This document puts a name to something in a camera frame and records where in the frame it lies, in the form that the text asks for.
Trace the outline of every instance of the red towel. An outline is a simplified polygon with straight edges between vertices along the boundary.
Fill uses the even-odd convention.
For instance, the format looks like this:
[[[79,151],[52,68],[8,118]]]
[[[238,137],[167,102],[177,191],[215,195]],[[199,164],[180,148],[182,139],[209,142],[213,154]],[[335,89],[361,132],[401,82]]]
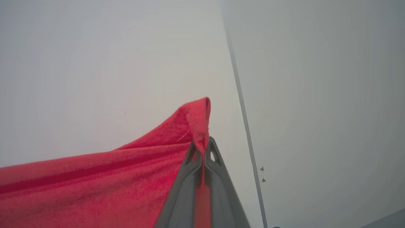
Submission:
[[[110,152],[0,168],[0,227],[153,227],[191,141],[207,148],[210,110],[187,103]],[[204,183],[196,196],[196,227],[209,226]]]

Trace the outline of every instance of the red microfiber cloth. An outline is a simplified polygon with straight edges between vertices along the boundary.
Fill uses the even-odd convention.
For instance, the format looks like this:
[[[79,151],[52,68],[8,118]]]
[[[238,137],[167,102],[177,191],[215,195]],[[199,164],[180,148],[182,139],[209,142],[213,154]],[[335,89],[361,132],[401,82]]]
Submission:
[[[207,97],[186,103],[110,152],[0,168],[0,227],[153,227],[191,141],[207,148],[210,110]],[[204,183],[195,213],[209,227]]]

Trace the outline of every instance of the gray surface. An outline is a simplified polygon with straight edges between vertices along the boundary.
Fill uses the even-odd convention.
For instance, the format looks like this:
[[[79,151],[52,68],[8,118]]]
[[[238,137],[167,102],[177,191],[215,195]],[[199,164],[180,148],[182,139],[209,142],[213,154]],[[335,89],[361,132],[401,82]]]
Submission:
[[[247,122],[246,109],[245,109],[245,103],[243,101],[241,82],[239,81],[239,73],[238,73],[238,67],[236,65],[235,52],[233,50],[231,34],[229,31],[231,21],[230,21],[230,16],[228,15],[228,13],[229,13],[228,7],[229,7],[228,5],[224,4],[224,2],[221,1],[222,18],[224,20],[226,40],[228,43],[229,54],[230,54],[230,58],[232,61],[233,73],[235,75],[235,82],[236,82],[236,88],[238,90],[239,102],[241,103],[243,122],[245,124],[247,143],[249,145],[249,154],[250,154],[250,159],[251,159],[252,166],[253,166],[253,174],[254,174],[257,195],[258,195],[259,204],[260,204],[260,211],[262,213],[263,227],[267,228],[266,212],[264,210],[262,191],[260,190],[260,182],[259,182],[259,176],[257,173],[256,160],[255,160],[254,153],[253,153],[252,138],[250,136],[249,123]]]
[[[362,228],[404,228],[405,209],[395,212]]]
[[[269,227],[405,207],[405,2],[228,1]]]

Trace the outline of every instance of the white wall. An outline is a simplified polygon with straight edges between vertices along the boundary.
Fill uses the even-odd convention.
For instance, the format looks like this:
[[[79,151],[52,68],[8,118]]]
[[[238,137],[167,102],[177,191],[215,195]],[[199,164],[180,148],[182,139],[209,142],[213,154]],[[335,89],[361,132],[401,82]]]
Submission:
[[[269,227],[405,208],[405,2],[227,3]]]
[[[262,227],[216,1],[0,3],[0,166],[115,149],[205,96],[210,134]]]

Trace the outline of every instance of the small hole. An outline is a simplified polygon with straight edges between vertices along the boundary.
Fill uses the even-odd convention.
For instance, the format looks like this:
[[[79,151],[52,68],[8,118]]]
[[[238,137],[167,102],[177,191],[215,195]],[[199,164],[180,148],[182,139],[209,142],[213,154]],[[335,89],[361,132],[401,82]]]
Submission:
[[[209,153],[209,155],[210,155],[210,157],[211,157],[211,160],[212,161],[215,161],[215,157],[214,157],[214,153],[211,151],[211,153]]]

